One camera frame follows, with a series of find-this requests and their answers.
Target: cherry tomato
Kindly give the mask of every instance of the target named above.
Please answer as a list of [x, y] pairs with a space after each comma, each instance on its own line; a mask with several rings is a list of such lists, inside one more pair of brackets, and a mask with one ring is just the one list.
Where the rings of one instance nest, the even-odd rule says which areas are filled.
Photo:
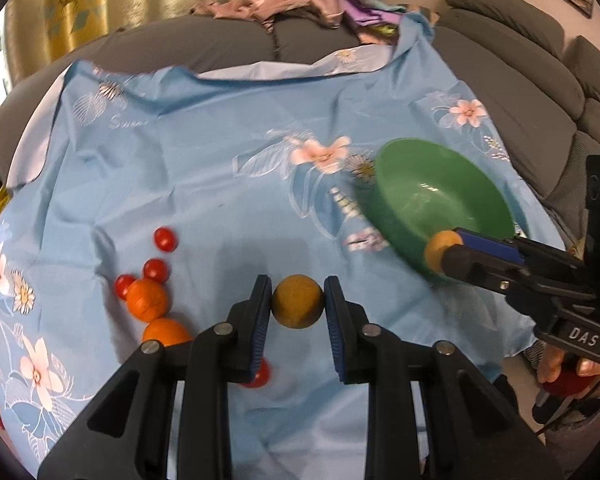
[[131, 285], [136, 280], [135, 276], [131, 274], [121, 274], [116, 278], [116, 281], [113, 284], [113, 288], [116, 291], [116, 296], [121, 300], [126, 300], [126, 293], [129, 290], [129, 285]]
[[271, 368], [269, 367], [269, 363], [263, 358], [262, 363], [260, 364], [260, 369], [256, 372], [253, 381], [250, 383], [244, 383], [242, 386], [245, 388], [261, 388], [265, 384], [269, 382], [271, 377]]
[[154, 232], [156, 247], [165, 253], [171, 253], [178, 245], [175, 233], [168, 227], [158, 227]]
[[142, 267], [142, 276], [154, 282], [164, 283], [169, 279], [169, 266], [160, 258], [151, 258]]

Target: green bowl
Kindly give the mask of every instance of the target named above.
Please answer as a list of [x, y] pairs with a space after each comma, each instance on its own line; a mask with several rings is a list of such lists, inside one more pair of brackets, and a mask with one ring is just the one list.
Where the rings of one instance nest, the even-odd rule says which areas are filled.
[[509, 208], [489, 177], [459, 153], [419, 139], [392, 140], [380, 149], [365, 214], [424, 274], [433, 274], [424, 248], [439, 231], [462, 227], [497, 239], [514, 235]]

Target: light blue bedsheet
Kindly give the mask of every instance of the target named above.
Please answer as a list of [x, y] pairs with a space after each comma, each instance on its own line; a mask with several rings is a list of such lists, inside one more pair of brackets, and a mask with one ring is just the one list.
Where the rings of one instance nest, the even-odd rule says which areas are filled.
[[[532, 323], [502, 297], [430, 288], [353, 199], [355, 186], [372, 186], [384, 143], [428, 139], [482, 168], [527, 235], [562, 247], [484, 107], [422, 27], [405, 16], [379, 70], [386, 48], [340, 51], [305, 75], [276, 64], [208, 79], [69, 68], [23, 138], [30, 151], [18, 149], [16, 193], [0, 216], [0, 411], [32, 473], [138, 346], [144, 324], [111, 285], [160, 256], [161, 225], [180, 239], [164, 256], [172, 314], [195, 330], [225, 319], [258, 274], [274, 285], [336, 274], [373, 322], [421, 344], [449, 339], [490, 378], [531, 344]], [[280, 71], [295, 78], [223, 79]], [[272, 321], [265, 356], [266, 387], [230, 388], [237, 477], [362, 478], [366, 388], [338, 382], [325, 320], [302, 331]]]

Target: purple cloth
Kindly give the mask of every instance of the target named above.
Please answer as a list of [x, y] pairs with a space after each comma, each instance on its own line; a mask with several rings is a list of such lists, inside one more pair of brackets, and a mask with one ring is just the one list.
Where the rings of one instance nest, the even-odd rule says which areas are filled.
[[370, 9], [363, 7], [356, 0], [340, 0], [345, 13], [360, 27], [367, 25], [379, 25], [380, 23], [389, 23], [398, 25], [400, 23], [399, 12], [387, 12], [385, 10]]

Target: metal screw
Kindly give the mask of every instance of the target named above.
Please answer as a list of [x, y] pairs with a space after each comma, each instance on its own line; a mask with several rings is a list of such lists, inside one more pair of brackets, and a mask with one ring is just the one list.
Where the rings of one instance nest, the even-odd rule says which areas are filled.
[[456, 351], [456, 345], [449, 341], [438, 341], [436, 343], [436, 350], [442, 355], [451, 355]]
[[227, 323], [225, 321], [222, 323], [218, 323], [214, 327], [214, 332], [216, 333], [216, 335], [229, 335], [233, 331], [234, 326], [231, 323]]
[[378, 325], [374, 325], [371, 323], [366, 324], [365, 326], [362, 327], [362, 333], [363, 333], [363, 335], [366, 335], [367, 337], [378, 337], [381, 332], [382, 332], [382, 329]]
[[160, 349], [160, 343], [158, 343], [155, 339], [151, 339], [151, 341], [145, 341], [142, 343], [140, 347], [143, 354], [155, 354]]

